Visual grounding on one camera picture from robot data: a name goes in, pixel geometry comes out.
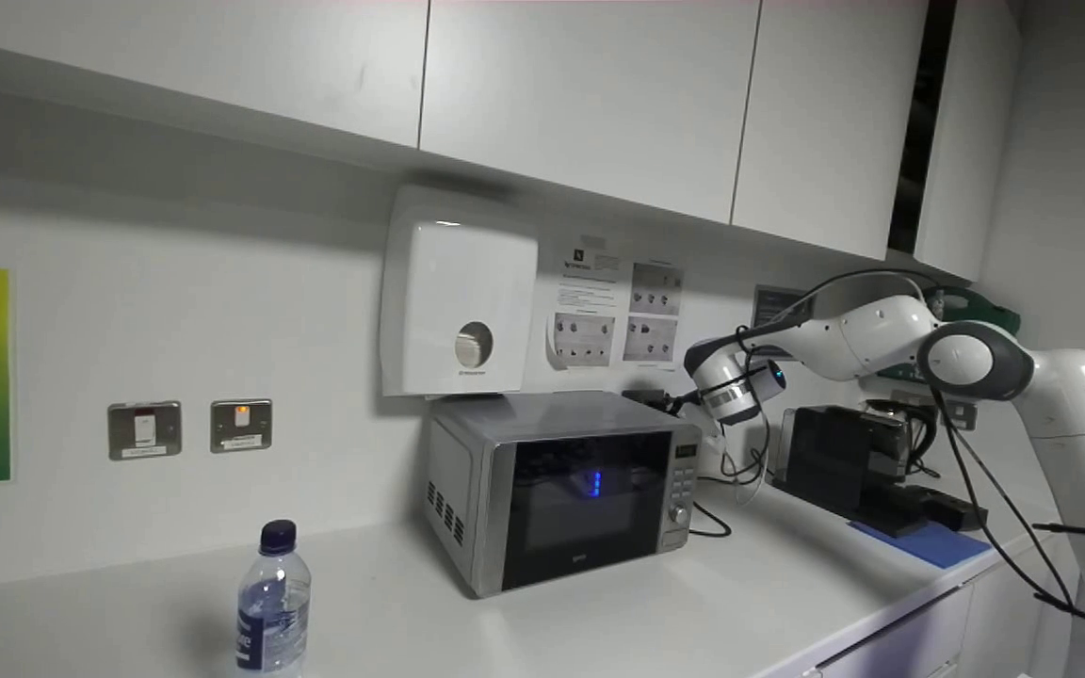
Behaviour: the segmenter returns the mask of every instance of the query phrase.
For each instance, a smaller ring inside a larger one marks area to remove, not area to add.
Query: microwave window
[[[518,446],[504,586],[655,554],[667,434]]]

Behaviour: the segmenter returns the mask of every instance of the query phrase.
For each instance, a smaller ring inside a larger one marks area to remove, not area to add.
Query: white countertop
[[[468,598],[419,523],[311,536],[311,678],[742,678],[996,564],[924,564],[769,484],[706,493],[735,537],[494,598]],[[228,551],[8,582],[0,678],[234,672],[248,559]]]

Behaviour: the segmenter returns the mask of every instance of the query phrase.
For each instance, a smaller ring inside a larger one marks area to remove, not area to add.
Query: microwave
[[[698,441],[612,391],[435,400],[425,523],[474,598],[680,551]]]

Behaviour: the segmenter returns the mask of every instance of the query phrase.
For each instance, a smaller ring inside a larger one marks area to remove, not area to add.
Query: power outlet
[[[551,364],[612,364],[615,317],[556,311]]]
[[[680,321],[630,317],[622,361],[670,361],[680,343]]]
[[[659,262],[634,262],[630,311],[680,317],[682,311],[682,272]]]

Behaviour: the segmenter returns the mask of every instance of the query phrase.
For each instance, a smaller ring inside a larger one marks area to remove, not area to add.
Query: wall-mounted dispenser
[[[541,240],[494,199],[411,184],[396,194],[384,291],[384,394],[518,391]]]

